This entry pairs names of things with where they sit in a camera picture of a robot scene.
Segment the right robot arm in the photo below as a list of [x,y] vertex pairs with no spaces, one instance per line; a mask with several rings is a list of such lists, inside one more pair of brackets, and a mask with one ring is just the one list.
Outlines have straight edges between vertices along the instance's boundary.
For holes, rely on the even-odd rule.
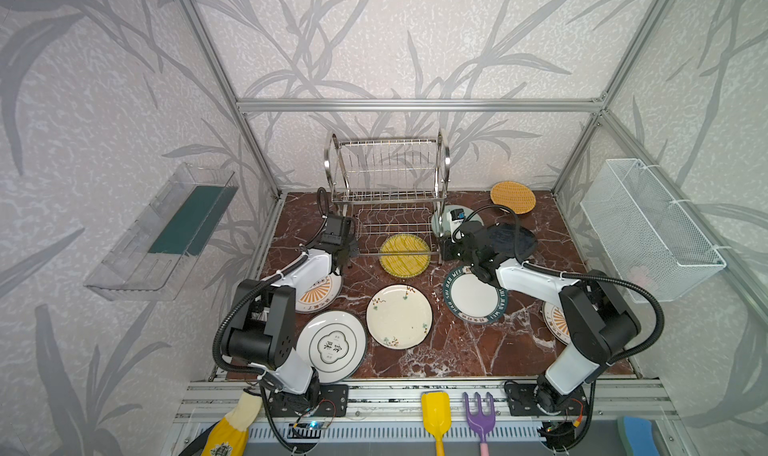
[[[562,272],[530,263],[538,240],[520,224],[466,221],[442,237],[440,245],[445,259],[465,263],[482,283],[524,293],[562,311],[570,343],[538,377],[536,396],[542,404],[554,405],[595,382],[616,362],[649,349],[663,333],[663,309],[648,290],[599,270]],[[631,348],[627,345],[642,326],[621,288],[645,299],[655,314],[651,333]]]

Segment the light green flower plate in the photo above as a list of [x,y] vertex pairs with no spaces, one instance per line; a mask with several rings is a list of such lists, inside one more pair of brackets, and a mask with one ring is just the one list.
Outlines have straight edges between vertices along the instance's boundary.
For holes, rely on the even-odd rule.
[[441,213],[432,214],[430,219],[432,232],[438,237],[450,236],[472,212],[473,209],[466,206],[446,205]]

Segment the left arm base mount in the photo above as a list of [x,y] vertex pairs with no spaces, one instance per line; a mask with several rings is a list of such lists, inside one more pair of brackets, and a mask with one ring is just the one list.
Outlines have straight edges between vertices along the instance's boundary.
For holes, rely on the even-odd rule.
[[310,387],[304,394],[273,392],[265,405],[273,417],[299,417],[316,414],[321,417],[343,417],[349,402],[346,384],[320,384]]

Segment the steel dish rack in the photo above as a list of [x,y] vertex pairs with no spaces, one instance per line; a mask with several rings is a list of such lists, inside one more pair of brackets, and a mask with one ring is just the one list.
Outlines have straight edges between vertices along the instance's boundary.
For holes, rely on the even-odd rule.
[[399,234],[426,243],[417,255],[439,254],[451,153],[443,135],[350,139],[329,136],[324,170],[334,208],[355,220],[362,256],[384,256]]

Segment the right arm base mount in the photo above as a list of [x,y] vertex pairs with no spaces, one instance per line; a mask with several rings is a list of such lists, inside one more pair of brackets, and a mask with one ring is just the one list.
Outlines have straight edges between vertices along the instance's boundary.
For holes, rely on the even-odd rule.
[[503,390],[512,416],[579,416],[587,403],[582,388],[565,396],[546,385],[507,380]]

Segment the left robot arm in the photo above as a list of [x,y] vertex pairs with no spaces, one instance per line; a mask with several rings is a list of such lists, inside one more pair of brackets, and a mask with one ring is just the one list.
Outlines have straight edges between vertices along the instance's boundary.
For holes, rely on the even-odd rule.
[[355,230],[353,218],[327,216],[294,261],[260,280],[242,281],[213,338],[216,366],[255,375],[269,391],[314,395],[317,371],[294,349],[296,298],[347,263],[356,246]]

